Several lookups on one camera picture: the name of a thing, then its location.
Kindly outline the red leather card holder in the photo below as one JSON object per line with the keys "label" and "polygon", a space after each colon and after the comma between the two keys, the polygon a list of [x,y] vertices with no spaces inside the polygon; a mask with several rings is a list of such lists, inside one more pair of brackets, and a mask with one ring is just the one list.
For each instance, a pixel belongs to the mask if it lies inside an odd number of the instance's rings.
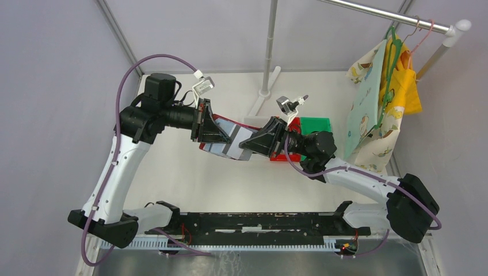
{"label": "red leather card holder", "polygon": [[259,129],[253,126],[232,121],[218,114],[213,115],[215,122],[230,137],[231,143],[201,143],[200,150],[232,160],[249,161],[253,152],[242,149],[239,143],[250,138]]}

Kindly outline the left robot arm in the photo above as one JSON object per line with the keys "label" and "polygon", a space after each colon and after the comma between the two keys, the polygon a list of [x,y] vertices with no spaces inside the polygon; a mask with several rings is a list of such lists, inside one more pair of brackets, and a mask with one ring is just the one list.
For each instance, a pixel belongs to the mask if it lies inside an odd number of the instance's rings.
{"label": "left robot arm", "polygon": [[165,128],[190,131],[199,143],[231,142],[230,136],[213,118],[211,102],[201,95],[214,88],[211,77],[195,72],[192,86],[195,106],[176,101],[181,83],[169,74],[153,73],[145,78],[144,90],[119,113],[112,148],[102,175],[82,209],[72,210],[68,222],[118,248],[126,248],[136,235],[160,227],[166,234],[176,233],[181,219],[179,209],[157,202],[153,206],[124,210],[124,203],[136,171]]}

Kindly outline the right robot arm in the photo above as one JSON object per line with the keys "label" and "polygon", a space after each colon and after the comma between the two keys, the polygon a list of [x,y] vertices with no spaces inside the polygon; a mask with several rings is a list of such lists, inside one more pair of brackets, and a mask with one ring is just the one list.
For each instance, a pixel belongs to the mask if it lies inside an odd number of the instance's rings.
{"label": "right robot arm", "polygon": [[264,127],[239,143],[254,154],[270,157],[290,153],[304,157],[290,165],[309,179],[341,186],[373,200],[371,204],[348,203],[332,219],[333,229],[346,235],[354,228],[391,230],[401,238],[420,243],[427,231],[437,231],[442,223],[440,207],[419,177],[406,174],[393,177],[354,166],[335,155],[337,147],[331,132],[301,134],[287,123],[271,117]]}

